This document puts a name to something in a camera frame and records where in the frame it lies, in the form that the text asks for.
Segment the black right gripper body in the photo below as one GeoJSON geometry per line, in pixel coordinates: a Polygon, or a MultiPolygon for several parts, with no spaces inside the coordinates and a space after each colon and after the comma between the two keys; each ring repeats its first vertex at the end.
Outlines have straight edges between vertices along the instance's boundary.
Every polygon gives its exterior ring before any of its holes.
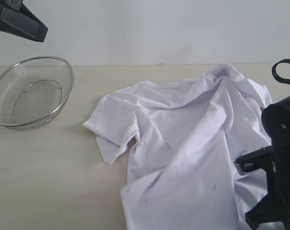
{"type": "Polygon", "coordinates": [[[261,121],[271,138],[277,185],[290,221],[290,96],[265,108],[261,121]]]}

